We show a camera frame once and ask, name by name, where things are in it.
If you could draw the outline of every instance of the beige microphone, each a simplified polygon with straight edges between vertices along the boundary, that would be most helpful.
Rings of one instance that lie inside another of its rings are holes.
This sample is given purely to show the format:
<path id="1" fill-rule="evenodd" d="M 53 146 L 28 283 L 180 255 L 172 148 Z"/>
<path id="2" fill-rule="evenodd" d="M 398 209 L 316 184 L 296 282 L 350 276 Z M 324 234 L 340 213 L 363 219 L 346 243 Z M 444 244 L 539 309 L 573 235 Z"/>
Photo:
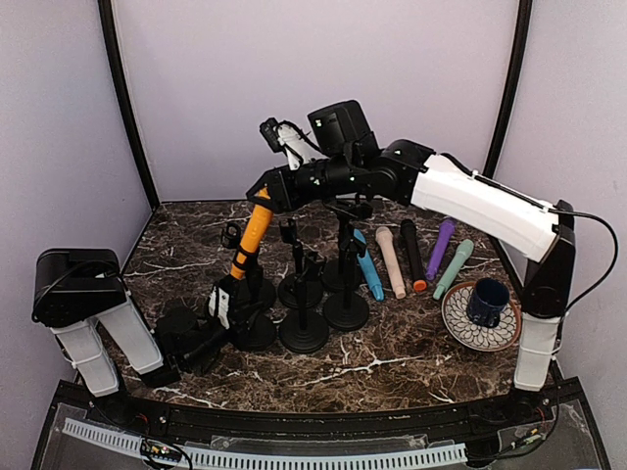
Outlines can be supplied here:
<path id="1" fill-rule="evenodd" d="M 396 258 L 396 252 L 394 251 L 393 239 L 394 235 L 392 235 L 388 227 L 379 227 L 376 229 L 376 243 L 381 247 L 385 267 L 388 270 L 388 276 L 390 276 L 392 290 L 397 299 L 404 299 L 406 296 L 405 283 L 401 275 L 399 261 Z"/>

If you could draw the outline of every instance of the plate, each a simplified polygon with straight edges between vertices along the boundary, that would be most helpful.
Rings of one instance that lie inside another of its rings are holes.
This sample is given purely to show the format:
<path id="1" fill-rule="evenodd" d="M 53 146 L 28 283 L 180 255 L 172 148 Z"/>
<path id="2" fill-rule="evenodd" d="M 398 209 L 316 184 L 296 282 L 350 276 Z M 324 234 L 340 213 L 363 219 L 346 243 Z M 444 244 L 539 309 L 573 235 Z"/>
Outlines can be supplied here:
<path id="1" fill-rule="evenodd" d="M 462 282 L 452 288 L 442 301 L 442 318 L 449 332 L 464 346 L 484 353 L 502 351 L 513 345 L 522 327 L 520 310 L 509 300 L 501 312 L 496 328 L 486 328 L 472 323 L 466 316 L 474 282 Z"/>

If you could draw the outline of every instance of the dark blue cup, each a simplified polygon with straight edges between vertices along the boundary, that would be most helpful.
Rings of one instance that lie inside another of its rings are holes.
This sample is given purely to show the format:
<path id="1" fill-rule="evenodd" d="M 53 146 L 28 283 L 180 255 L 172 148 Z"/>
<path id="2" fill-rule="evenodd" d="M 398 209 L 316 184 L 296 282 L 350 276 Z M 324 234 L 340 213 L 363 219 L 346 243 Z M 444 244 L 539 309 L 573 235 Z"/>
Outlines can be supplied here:
<path id="1" fill-rule="evenodd" d="M 475 325 L 496 328 L 501 321 L 501 312 L 508 303 L 509 289 L 506 285 L 486 277 L 475 283 L 466 307 L 466 315 Z"/>

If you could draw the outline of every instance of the white perforated rail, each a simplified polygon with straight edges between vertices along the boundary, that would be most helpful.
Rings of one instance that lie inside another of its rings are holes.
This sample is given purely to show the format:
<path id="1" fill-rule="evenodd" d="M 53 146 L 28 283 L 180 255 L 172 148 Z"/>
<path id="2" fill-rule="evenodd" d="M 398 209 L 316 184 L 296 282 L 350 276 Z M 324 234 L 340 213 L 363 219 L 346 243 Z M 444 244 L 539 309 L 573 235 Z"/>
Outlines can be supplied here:
<path id="1" fill-rule="evenodd" d="M 66 418 L 63 433 L 114 452 L 141 458 L 141 438 Z M 350 456 L 280 456 L 183 448 L 198 470 L 413 470 L 438 468 L 467 461 L 465 445 L 441 446 L 405 452 Z M 187 468 L 185 460 L 178 467 Z"/>

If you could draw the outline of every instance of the brown marble surface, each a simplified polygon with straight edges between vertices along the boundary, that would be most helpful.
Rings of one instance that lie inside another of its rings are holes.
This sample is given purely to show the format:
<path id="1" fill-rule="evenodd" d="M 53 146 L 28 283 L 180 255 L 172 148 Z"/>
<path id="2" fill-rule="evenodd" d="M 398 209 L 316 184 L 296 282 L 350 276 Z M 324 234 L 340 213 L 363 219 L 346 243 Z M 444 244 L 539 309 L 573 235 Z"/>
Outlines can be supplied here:
<path id="1" fill-rule="evenodd" d="M 233 256 L 220 246 L 220 230 L 228 220 L 244 226 L 251 209 L 245 202 L 171 203 L 158 209 L 124 275 L 149 323 L 154 325 L 174 306 L 189 306 L 200 313 L 212 283 L 226 273 Z M 329 258 L 336 255 L 337 219 L 331 212 L 314 204 L 291 215 L 297 219 L 306 248 Z M 275 218 L 261 247 L 260 263 L 275 285 L 292 269 L 290 249 L 280 241 L 278 231 L 278 220 L 287 217 Z M 485 353 L 458 343 L 444 326 L 440 303 L 431 298 L 435 285 L 431 284 L 426 293 L 414 293 L 409 266 L 402 256 L 409 294 L 403 300 L 394 299 L 373 242 L 374 232 L 378 226 L 387 225 L 398 243 L 398 226 L 406 217 L 418 227 L 426 263 L 443 220 L 441 215 L 377 202 L 374 217 L 356 223 L 386 288 L 385 302 L 378 303 L 365 284 L 360 287 L 360 294 L 370 305 L 370 318 L 360 331 L 331 330 L 327 345 L 312 355 L 288 352 L 278 340 L 262 353 L 240 352 L 229 345 L 206 376 L 184 374 L 180 382 L 156 390 L 144 387 L 109 345 L 112 356 L 122 364 L 129 390 L 152 400 L 299 413 L 403 409 L 505 394 L 517 347 Z M 491 276 L 505 282 L 514 295 L 487 236 L 471 227 L 458 224 L 443 266 L 465 238 L 475 242 L 475 251 L 456 283 Z M 277 301 L 268 315 L 279 323 L 285 312 Z"/>

